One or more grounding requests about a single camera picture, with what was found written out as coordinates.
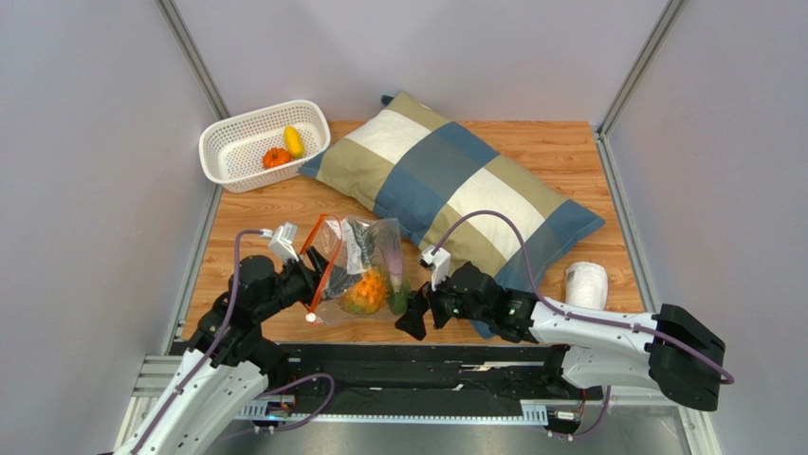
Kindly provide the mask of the clear orange zip bag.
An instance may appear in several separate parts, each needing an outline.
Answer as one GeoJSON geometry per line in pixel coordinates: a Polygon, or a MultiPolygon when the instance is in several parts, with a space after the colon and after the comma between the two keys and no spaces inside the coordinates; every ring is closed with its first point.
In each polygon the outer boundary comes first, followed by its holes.
{"type": "Polygon", "coordinates": [[[303,245],[328,261],[305,320],[337,325],[349,319],[392,321],[412,290],[405,274],[398,220],[323,214],[303,245]]]}

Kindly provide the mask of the yellow fake corn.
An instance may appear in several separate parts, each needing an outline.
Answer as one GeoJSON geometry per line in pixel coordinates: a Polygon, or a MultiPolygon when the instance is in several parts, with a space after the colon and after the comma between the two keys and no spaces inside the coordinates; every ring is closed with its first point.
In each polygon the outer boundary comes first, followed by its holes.
{"type": "Polygon", "coordinates": [[[294,159],[302,159],[305,155],[305,147],[300,132],[292,127],[286,126],[284,129],[285,148],[294,159]]]}

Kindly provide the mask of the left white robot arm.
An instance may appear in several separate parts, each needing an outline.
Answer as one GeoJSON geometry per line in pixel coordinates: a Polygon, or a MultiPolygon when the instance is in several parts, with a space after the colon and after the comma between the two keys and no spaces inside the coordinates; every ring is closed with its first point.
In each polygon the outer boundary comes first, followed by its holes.
{"type": "Polygon", "coordinates": [[[227,292],[199,321],[169,385],[119,454],[203,454],[245,405],[285,388],[289,354],[261,325],[314,301],[331,263],[313,246],[304,254],[280,268],[266,256],[237,260],[227,292]]]}

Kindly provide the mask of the orange fake pumpkin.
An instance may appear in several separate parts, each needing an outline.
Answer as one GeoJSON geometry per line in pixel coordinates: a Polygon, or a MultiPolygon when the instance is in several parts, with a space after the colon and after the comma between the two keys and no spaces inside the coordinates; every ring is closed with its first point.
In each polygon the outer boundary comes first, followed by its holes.
{"type": "Polygon", "coordinates": [[[295,160],[295,157],[285,148],[271,148],[262,157],[262,165],[265,170],[286,165],[295,160]]]}

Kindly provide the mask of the fake pineapple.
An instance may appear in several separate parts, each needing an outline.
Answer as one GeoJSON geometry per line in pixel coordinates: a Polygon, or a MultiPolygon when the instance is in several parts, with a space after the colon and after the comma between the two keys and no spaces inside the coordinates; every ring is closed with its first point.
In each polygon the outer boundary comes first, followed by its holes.
{"type": "Polygon", "coordinates": [[[344,292],[338,298],[340,309],[353,316],[371,316],[388,302],[390,285],[376,252],[373,226],[358,218],[344,222],[346,239],[344,292]]]}

